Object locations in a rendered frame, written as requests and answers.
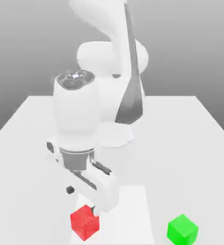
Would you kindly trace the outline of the small red cube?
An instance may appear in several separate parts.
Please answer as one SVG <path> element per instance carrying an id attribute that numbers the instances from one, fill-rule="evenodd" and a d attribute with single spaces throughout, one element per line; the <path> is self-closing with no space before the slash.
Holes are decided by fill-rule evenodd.
<path id="1" fill-rule="evenodd" d="M 84 205 L 70 215 L 71 229 L 82 241 L 86 241 L 100 229 L 100 218 L 93 209 Z"/>

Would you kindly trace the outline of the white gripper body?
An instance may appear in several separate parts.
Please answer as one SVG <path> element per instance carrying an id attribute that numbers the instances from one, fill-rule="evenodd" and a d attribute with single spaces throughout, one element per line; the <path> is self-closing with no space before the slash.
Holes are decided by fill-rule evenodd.
<path id="1" fill-rule="evenodd" d="M 88 166 L 78 173 L 64 167 L 63 174 L 67 184 L 88 199 L 89 204 L 98 205 L 101 212 L 109 212 L 118 205 L 120 186 L 110 170 L 104 173 L 95 166 Z"/>

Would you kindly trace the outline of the small green cube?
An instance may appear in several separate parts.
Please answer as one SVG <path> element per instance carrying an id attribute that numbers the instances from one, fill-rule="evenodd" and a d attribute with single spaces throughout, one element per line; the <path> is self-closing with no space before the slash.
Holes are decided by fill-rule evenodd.
<path id="1" fill-rule="evenodd" d="M 168 223 L 167 238 L 174 245 L 193 245 L 199 227 L 187 216 L 181 214 Z"/>

